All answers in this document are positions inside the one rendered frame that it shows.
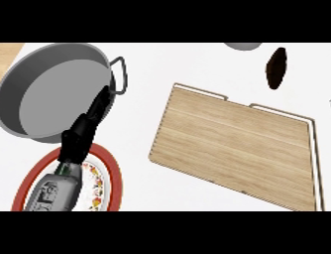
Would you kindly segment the dark brown pear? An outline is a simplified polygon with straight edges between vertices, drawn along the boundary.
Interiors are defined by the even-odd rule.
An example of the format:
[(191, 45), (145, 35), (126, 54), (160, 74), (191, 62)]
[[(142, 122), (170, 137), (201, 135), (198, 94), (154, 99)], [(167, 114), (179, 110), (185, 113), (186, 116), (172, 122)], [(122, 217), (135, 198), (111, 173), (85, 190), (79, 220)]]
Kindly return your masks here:
[(272, 90), (280, 88), (287, 71), (287, 51), (285, 48), (278, 48), (266, 63), (266, 80)]

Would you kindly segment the grey round object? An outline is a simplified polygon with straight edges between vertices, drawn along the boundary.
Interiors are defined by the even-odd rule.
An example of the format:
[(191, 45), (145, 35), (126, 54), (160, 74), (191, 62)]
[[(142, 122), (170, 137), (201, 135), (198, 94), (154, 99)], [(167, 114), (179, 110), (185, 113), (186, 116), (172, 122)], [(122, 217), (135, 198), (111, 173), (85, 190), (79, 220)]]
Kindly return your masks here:
[(225, 43), (232, 49), (238, 51), (251, 51), (259, 48), (262, 43)]

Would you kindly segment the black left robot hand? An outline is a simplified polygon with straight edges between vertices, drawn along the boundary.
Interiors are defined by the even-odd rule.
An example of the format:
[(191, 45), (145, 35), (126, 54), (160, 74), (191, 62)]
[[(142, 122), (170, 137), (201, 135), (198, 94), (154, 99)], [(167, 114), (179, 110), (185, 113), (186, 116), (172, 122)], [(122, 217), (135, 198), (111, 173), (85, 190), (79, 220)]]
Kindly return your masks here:
[(110, 88), (105, 86), (95, 97), (86, 113), (76, 120), (73, 127), (62, 133), (61, 163), (80, 165), (85, 161), (98, 124), (104, 118), (111, 103)]

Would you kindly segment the wooden tray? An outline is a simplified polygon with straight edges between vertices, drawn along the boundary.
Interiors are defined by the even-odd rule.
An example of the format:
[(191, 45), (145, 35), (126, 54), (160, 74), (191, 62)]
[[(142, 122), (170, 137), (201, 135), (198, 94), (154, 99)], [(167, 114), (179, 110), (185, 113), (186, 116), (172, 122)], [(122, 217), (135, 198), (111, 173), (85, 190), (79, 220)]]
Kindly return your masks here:
[(150, 161), (291, 210), (325, 209), (315, 120), (175, 84)]

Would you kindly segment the grey two-handled pan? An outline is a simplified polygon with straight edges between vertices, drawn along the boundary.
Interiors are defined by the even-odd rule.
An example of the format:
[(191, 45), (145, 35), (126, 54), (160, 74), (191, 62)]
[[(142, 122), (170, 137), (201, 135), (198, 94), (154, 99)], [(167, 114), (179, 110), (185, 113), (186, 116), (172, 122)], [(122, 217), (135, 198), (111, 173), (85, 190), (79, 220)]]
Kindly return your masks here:
[(0, 80), (2, 129), (21, 138), (60, 143), (98, 93), (107, 89), (116, 97), (126, 92), (111, 70), (123, 62), (88, 43), (54, 43), (29, 53)]

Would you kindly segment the red-rimmed patterned plate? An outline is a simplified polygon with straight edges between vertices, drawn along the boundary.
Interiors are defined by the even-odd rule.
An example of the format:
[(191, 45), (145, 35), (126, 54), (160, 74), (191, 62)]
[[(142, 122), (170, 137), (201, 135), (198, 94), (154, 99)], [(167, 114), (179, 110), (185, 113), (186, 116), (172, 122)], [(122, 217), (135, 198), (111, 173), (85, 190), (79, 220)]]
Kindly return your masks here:
[[(61, 149), (55, 149), (33, 167), (14, 199), (12, 210), (26, 209), (34, 187), (58, 165)], [(122, 204), (122, 173), (113, 155), (93, 144), (83, 162), (83, 189), (74, 211), (119, 211)]]

